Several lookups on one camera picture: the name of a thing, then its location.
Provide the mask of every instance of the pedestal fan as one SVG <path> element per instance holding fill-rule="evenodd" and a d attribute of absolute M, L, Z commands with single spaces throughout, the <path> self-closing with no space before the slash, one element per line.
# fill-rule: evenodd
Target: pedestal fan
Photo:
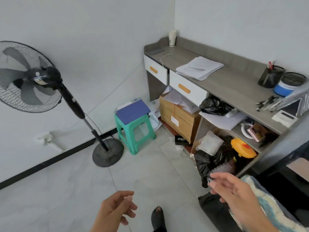
<path fill-rule="evenodd" d="M 0 42 L 0 100 L 20 111 L 41 113 L 63 97 L 99 141 L 92 154 L 94 163 L 100 167 L 115 164 L 123 154 L 123 144 L 117 139 L 102 140 L 62 81 L 59 70 L 39 51 L 18 42 Z"/>

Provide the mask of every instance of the fan cage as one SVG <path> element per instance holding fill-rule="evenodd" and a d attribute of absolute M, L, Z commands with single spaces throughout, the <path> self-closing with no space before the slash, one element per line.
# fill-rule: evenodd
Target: fan cage
<path fill-rule="evenodd" d="M 31 68 L 40 67 L 39 56 L 47 63 L 48 66 L 54 66 L 52 62 L 41 54 L 39 51 L 33 49 L 30 46 L 12 42 L 12 41 L 1 41 L 0 42 L 0 68 L 8 68 L 14 70 L 23 70 L 25 67 L 22 66 L 19 62 L 13 58 L 8 57 L 3 53 L 7 47 L 14 47 L 19 50 L 27 59 Z M 29 112 L 29 113 L 42 113 L 49 111 L 56 107 L 61 102 L 61 93 L 57 90 L 56 93 L 52 96 L 46 95 L 40 92 L 37 88 L 34 87 L 34 92 L 39 100 L 43 103 L 42 105 L 28 105 L 21 100 L 21 90 L 17 88 L 13 83 L 5 90 L 0 86 L 0 100 L 5 104 L 13 107 L 17 110 Z"/>

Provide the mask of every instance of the black baseboard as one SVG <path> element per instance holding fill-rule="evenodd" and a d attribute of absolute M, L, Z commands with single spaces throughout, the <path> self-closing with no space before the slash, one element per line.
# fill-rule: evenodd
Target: black baseboard
<path fill-rule="evenodd" d="M 102 137 L 104 139 L 104 138 L 110 137 L 110 136 L 112 136 L 116 133 L 117 133 L 117 129 L 114 128 L 114 129 L 100 135 L 100 137 Z M 12 185 L 15 182 L 18 182 L 21 179 L 24 179 L 25 177 L 28 177 L 31 174 L 34 174 L 34 173 L 36 173 L 36 172 L 38 172 L 38 171 L 40 171 L 40 170 L 42 170 L 46 167 L 58 162 L 60 160 L 63 160 L 64 158 L 66 158 L 68 156 L 71 156 L 71 155 L 75 154 L 76 152 L 79 152 L 79 151 L 91 146 L 94 143 L 95 143 L 95 138 L 89 140 L 88 142 L 80 144 L 79 146 L 74 147 L 73 149 L 65 151 L 65 152 L 61 153 L 60 155 L 57 155 L 57 156 L 55 156 L 55 157 L 53 157 L 53 158 L 51 158 L 51 159 L 49 159 L 49 160 L 47 160 L 47 161 L 45 161 L 41 164 L 38 164 L 38 165 L 36 165 L 36 166 L 34 166 L 34 167 L 32 167 L 32 168 L 30 168 L 30 169 L 28 169 L 28 170 L 26 170 L 22 173 L 19 173 L 19 174 L 13 176 L 13 177 L 1 182 L 0 183 L 0 190 L 9 186 L 9 185 Z"/>

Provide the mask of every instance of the round black base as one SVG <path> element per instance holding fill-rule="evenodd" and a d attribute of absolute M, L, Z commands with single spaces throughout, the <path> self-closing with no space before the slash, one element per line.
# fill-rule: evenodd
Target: round black base
<path fill-rule="evenodd" d="M 109 138 L 104 140 L 104 143 L 109 149 L 108 152 L 104 150 L 101 144 L 98 144 L 92 154 L 93 162 L 99 167 L 109 167 L 116 164 L 124 151 L 124 146 L 118 139 Z"/>

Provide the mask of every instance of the drawer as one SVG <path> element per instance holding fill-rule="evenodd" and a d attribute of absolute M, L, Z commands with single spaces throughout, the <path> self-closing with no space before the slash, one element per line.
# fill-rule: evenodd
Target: drawer
<path fill-rule="evenodd" d="M 168 70 L 144 54 L 145 69 L 168 85 Z"/>
<path fill-rule="evenodd" d="M 203 90 L 172 70 L 170 70 L 170 86 L 197 106 L 202 103 L 208 94 L 206 90 Z"/>

